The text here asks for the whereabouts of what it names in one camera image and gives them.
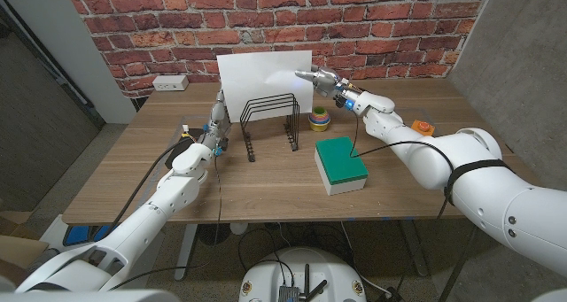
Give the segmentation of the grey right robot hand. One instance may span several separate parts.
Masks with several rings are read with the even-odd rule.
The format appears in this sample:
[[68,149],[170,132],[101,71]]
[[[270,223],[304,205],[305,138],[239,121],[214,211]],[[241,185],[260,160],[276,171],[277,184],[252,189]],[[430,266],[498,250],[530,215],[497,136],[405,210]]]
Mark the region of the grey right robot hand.
[[325,66],[311,65],[309,71],[296,70],[294,73],[297,77],[312,82],[314,90],[323,97],[338,96],[348,83],[347,79]]

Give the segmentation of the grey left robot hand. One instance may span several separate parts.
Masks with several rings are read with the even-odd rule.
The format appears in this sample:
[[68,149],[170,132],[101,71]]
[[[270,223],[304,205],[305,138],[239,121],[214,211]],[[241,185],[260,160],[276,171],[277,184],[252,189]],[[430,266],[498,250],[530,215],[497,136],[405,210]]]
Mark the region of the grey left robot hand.
[[225,97],[222,89],[216,95],[216,101],[211,109],[209,121],[206,123],[204,133],[199,137],[198,142],[212,150],[218,148],[221,151],[228,149],[228,135],[231,129],[228,108],[225,104]]

